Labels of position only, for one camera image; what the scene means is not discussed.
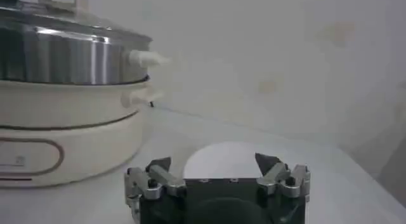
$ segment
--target screw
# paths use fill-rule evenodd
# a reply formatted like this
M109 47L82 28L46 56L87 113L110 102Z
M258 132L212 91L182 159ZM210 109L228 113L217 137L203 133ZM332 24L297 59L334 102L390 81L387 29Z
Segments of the screw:
M157 180L148 180L148 188L156 188L158 187L158 182Z
M295 185L295 183L296 183L296 179L295 178L293 178L293 177L289 177L288 179L286 179L286 185L288 185L288 186L294 186Z

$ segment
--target white wall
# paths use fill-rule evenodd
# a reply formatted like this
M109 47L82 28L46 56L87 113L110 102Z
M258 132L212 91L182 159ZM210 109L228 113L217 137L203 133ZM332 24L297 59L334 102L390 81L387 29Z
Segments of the white wall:
M89 10L173 58L151 71L166 92L158 106L332 142L377 175L405 129L405 3L89 0Z

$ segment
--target white handle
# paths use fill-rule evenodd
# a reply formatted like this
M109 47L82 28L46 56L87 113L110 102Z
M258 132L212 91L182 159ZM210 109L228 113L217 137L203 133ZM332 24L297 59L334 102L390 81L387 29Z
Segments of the white handle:
M162 91L157 90L151 86L145 88L137 89L129 93L124 93L122 95L122 105L126 108L136 105L139 103L150 103L156 99L162 97L164 94Z
M140 67L156 67L169 63L170 59L153 51L138 51L136 49L129 53L128 61L131 65Z

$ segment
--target white table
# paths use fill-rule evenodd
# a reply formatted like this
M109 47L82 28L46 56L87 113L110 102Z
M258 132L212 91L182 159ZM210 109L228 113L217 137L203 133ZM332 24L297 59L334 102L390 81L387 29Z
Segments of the white table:
M0 190L0 223L133 223L124 203L122 174L128 166L146 166L152 159L172 156L171 170L180 175L186 160L196 150L225 141L278 145L279 149L286 148L286 152L294 150L301 160L311 160L307 163L311 169L313 166L310 212L314 223L406 222L406 209L336 147L288 140L240 126L154 109L146 125L145 144L130 163L105 175L69 185ZM324 197L317 195L315 188L323 186L316 185L313 178L320 182L323 181L320 178L332 176L340 179L327 187L330 192L321 193L330 201L325 203L328 209L318 210L323 206Z

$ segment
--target pot lid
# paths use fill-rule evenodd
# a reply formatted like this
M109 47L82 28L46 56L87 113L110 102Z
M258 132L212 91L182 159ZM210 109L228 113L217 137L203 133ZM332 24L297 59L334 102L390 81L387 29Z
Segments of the pot lid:
M123 44L134 40L152 41L150 37L125 29L110 20L49 3L0 0L0 18L3 21L35 25L45 29L89 34L93 37L109 37Z

